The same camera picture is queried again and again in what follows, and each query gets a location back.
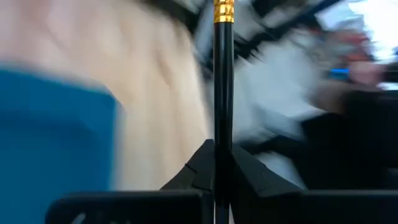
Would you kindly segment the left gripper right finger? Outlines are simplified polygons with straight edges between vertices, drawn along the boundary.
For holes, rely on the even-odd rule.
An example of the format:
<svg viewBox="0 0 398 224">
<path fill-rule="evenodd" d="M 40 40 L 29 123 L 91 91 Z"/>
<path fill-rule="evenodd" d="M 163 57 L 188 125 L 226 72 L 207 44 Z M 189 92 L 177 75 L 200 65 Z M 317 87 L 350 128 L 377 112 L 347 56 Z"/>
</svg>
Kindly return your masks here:
<svg viewBox="0 0 398 224">
<path fill-rule="evenodd" d="M 238 146 L 231 154 L 235 224 L 398 224 L 398 190 L 304 190 Z"/>
</svg>

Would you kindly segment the blue plastic bin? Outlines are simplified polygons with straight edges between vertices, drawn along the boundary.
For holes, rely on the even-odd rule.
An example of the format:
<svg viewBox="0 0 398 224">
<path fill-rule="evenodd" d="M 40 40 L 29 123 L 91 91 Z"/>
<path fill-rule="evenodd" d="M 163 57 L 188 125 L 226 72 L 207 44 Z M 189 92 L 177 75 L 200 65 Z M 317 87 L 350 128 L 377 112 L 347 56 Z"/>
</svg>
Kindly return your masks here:
<svg viewBox="0 0 398 224">
<path fill-rule="evenodd" d="M 0 224 L 44 224 L 70 192 L 111 186 L 112 95 L 0 69 Z"/>
</svg>

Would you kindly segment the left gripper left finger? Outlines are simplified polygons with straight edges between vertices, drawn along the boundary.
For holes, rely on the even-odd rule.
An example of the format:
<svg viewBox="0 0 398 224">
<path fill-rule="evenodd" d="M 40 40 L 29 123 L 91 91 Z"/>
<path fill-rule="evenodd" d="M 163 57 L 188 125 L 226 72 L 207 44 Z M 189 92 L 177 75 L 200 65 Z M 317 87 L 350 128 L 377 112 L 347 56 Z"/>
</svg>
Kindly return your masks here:
<svg viewBox="0 0 398 224">
<path fill-rule="evenodd" d="M 161 189 L 69 194 L 49 206 L 45 224 L 213 224 L 214 168 L 208 139 Z"/>
</svg>

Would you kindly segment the thick black paintbrush gold ferrule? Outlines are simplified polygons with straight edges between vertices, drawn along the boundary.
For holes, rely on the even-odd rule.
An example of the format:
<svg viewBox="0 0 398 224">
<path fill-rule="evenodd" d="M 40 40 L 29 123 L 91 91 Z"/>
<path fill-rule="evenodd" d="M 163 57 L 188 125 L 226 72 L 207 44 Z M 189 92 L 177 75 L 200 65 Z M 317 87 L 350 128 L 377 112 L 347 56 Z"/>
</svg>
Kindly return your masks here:
<svg viewBox="0 0 398 224">
<path fill-rule="evenodd" d="M 234 0 L 213 0 L 215 109 L 215 224 L 229 224 L 233 130 Z"/>
</svg>

